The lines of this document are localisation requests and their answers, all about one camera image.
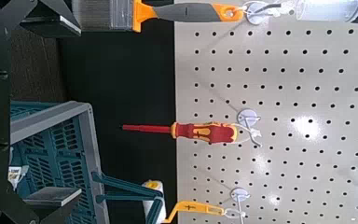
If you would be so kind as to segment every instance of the red screwdriver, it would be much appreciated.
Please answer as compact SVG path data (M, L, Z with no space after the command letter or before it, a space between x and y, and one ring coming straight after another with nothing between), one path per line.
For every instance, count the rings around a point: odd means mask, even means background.
M123 130L144 133L170 133L174 139L185 137L208 143L233 143L237 140L238 129L233 124L209 122L204 124L180 124L170 126L123 125Z

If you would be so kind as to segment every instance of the plastic basket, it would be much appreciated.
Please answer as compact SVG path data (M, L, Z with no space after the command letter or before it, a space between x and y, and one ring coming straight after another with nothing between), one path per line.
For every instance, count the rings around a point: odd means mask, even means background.
M25 118L55 104L11 104L11 119ZM88 168L78 117L73 117L13 145L12 165L29 165L18 194L25 198L44 187L82 189L80 199L67 218L68 224L95 224Z

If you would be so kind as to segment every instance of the pegboard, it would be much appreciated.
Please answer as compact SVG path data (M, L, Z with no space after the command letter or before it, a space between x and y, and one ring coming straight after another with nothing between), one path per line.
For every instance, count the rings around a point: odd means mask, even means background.
M235 122L252 108L264 145L178 139L178 201L237 208L229 193L242 187L245 223L358 223L358 25L177 22L175 66L179 122Z

